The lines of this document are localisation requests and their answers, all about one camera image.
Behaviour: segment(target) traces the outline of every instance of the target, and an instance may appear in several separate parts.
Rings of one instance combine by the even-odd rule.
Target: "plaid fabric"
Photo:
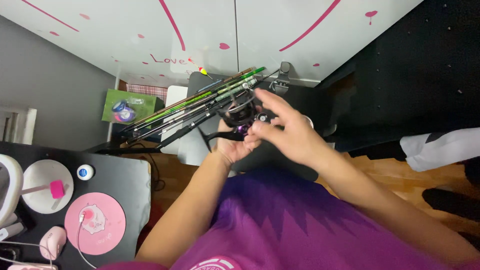
[[[144,94],[144,95],[149,95],[149,96],[156,96],[159,99],[163,100],[163,102],[166,102],[166,100],[167,100],[167,88],[166,87],[127,84],[127,92]]]

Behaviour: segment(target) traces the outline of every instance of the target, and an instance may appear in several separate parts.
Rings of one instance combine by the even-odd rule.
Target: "green box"
[[[109,89],[107,92],[107,98],[105,99],[105,106],[103,108],[102,121],[118,123],[118,121],[115,120],[114,112],[112,111],[113,105],[121,100],[126,100],[127,102],[129,100],[131,101],[132,98],[143,99],[144,102],[143,104],[133,104],[132,102],[129,102],[127,107],[135,111],[135,118],[131,122],[119,123],[131,124],[137,120],[150,116],[165,107],[163,101],[155,96]]]

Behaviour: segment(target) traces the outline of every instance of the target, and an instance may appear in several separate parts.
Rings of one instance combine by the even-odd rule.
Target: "gray wall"
[[[0,16],[0,104],[37,109],[33,144],[84,150],[106,142],[101,121],[115,77]]]

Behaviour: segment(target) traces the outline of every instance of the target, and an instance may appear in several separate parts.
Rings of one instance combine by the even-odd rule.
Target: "black desk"
[[[51,227],[63,227],[67,209],[76,198],[85,193],[101,192],[112,196],[122,206],[126,217],[125,234],[120,243],[109,252],[85,257],[97,267],[116,261],[133,260],[138,235],[150,215],[150,164],[147,161],[4,142],[0,142],[0,154],[16,159],[23,171],[38,160],[56,160],[70,171],[74,185],[70,202],[56,213],[40,214],[25,205],[35,223],[34,228],[6,241],[38,244]],[[92,165],[96,171],[94,177],[88,181],[76,177],[78,167],[83,164]],[[48,263],[48,260],[41,256],[38,247],[23,245],[21,249],[24,261]],[[53,263],[60,270],[91,269],[69,241]]]
[[[228,76],[209,74],[214,80],[227,78]],[[202,75],[200,72],[194,72],[190,75],[187,96],[190,97],[196,93],[198,89],[212,83],[212,80]],[[262,82],[259,88],[268,89],[270,82]],[[328,126],[331,115],[331,98],[325,91],[318,91],[315,88],[303,86],[289,86],[289,90],[283,98],[300,113],[307,115],[314,123],[315,130],[322,133],[323,129]],[[204,122],[200,128],[203,132],[211,133],[217,131],[219,116],[215,116]],[[182,126],[189,124],[191,121],[183,123]],[[197,130],[194,130],[180,139],[180,148],[178,158],[182,163],[200,165],[208,153],[202,138]],[[285,157],[274,145],[263,142],[250,155],[236,162],[232,169],[238,172],[245,172],[261,166],[277,166],[287,168],[299,176],[315,181],[318,174],[303,165],[297,164]]]

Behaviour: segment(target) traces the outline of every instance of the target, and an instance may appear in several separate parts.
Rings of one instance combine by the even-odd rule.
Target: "pink sponge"
[[[58,199],[65,195],[63,191],[63,183],[61,180],[55,180],[50,183],[50,193],[52,194],[52,198]]]

